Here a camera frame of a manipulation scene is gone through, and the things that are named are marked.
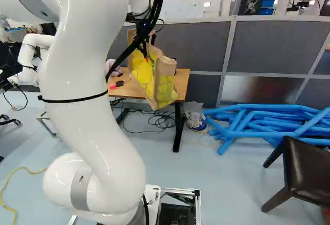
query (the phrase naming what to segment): white robot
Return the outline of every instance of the white robot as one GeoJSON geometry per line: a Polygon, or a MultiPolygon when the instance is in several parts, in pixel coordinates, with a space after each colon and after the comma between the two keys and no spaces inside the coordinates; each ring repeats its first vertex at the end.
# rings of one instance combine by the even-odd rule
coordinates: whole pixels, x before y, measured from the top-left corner
{"type": "Polygon", "coordinates": [[[104,59],[128,5],[141,18],[150,0],[0,0],[0,10],[16,21],[59,21],[54,37],[25,37],[19,54],[24,69],[11,81],[38,82],[48,116],[74,150],[49,166],[45,194],[78,217],[104,225],[141,219],[155,224],[161,191],[146,185],[144,163],[118,127],[107,95],[104,59]],[[46,49],[38,77],[31,63],[35,46],[46,49]]]}

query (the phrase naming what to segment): gray partition panel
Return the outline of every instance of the gray partition panel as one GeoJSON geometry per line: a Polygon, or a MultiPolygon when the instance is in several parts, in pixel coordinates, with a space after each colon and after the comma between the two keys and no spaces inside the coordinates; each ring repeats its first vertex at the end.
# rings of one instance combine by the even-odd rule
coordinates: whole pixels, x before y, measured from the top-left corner
{"type": "Polygon", "coordinates": [[[296,103],[320,109],[328,107],[329,87],[330,79],[310,79],[296,103]]]}
{"type": "Polygon", "coordinates": [[[227,72],[307,74],[329,22],[238,21],[227,72]]]}
{"type": "Polygon", "coordinates": [[[314,74],[330,75],[330,51],[325,51],[314,70],[314,74]]]}
{"type": "Polygon", "coordinates": [[[292,103],[304,79],[226,76],[221,103],[292,103]]]}
{"type": "Polygon", "coordinates": [[[166,24],[155,45],[177,59],[178,68],[222,71],[230,22],[166,24]]]}
{"type": "MultiPolygon", "coordinates": [[[[118,36],[116,37],[115,41],[113,42],[108,52],[107,59],[109,58],[117,59],[124,52],[124,50],[128,47],[127,31],[132,28],[133,26],[122,27],[122,29],[120,30],[118,36]]],[[[127,61],[125,60],[121,64],[121,66],[127,66],[127,61]]]]}
{"type": "Polygon", "coordinates": [[[219,75],[194,75],[189,77],[186,102],[196,101],[204,103],[204,107],[216,106],[221,76],[219,75]]]}

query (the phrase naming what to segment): brown chair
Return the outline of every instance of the brown chair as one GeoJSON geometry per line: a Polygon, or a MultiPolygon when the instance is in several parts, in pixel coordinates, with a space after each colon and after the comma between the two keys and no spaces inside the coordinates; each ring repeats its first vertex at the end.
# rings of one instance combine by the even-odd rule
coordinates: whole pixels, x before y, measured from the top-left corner
{"type": "Polygon", "coordinates": [[[330,153],[285,136],[263,167],[268,168],[281,154],[284,187],[261,207],[261,211],[269,212],[291,197],[330,207],[330,153]]]}

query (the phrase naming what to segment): desk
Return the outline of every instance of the desk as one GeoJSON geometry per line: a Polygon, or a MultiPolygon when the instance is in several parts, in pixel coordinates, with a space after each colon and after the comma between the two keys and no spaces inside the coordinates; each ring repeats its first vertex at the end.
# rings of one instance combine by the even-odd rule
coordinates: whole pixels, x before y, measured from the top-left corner
{"type": "MultiPolygon", "coordinates": [[[[116,89],[109,88],[109,97],[123,98],[123,99],[145,99],[145,96],[137,84],[132,81],[129,77],[129,69],[122,68],[123,75],[120,77],[111,77],[108,82],[108,87],[116,84],[117,81],[123,81],[124,85],[122,87],[117,87],[116,89]]],[[[174,76],[174,86],[178,93],[178,98],[174,102],[175,109],[175,128],[176,135],[173,143],[173,152],[179,152],[180,142],[182,136],[182,130],[185,125],[185,116],[182,114],[182,104],[185,102],[188,80],[189,80],[190,70],[189,69],[176,69],[176,74],[174,76]]],[[[126,108],[117,117],[117,123],[119,124],[128,114],[129,109],[126,108]]]]}

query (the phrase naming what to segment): paper bag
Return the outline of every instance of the paper bag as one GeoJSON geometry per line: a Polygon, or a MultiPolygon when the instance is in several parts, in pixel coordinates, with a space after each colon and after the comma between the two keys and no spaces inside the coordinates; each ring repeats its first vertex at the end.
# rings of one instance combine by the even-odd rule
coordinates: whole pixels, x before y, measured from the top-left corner
{"type": "MultiPolygon", "coordinates": [[[[128,44],[132,43],[135,34],[136,29],[128,31],[128,44]]],[[[178,97],[174,88],[176,61],[148,43],[146,47],[147,58],[136,49],[128,57],[128,68],[132,80],[143,91],[151,108],[158,110],[173,103],[178,97]]]]}

